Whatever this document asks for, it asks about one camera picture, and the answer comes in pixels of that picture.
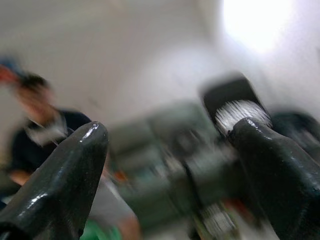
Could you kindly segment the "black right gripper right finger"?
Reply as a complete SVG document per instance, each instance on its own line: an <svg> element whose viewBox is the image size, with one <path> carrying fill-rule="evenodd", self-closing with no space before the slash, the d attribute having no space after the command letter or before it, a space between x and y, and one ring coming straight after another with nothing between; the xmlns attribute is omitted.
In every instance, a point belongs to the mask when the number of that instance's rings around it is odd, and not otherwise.
<svg viewBox="0 0 320 240"><path fill-rule="evenodd" d="M292 139L253 118L236 123L228 138L278 238L318 240L320 166Z"/></svg>

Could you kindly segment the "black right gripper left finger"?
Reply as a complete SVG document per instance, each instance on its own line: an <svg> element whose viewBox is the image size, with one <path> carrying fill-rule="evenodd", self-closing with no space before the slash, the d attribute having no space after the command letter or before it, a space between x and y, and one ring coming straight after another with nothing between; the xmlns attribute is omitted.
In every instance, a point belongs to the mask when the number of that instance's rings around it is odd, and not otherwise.
<svg viewBox="0 0 320 240"><path fill-rule="evenodd" d="M61 142L0 213L3 240L78 240L104 168L108 131L93 121Z"/></svg>

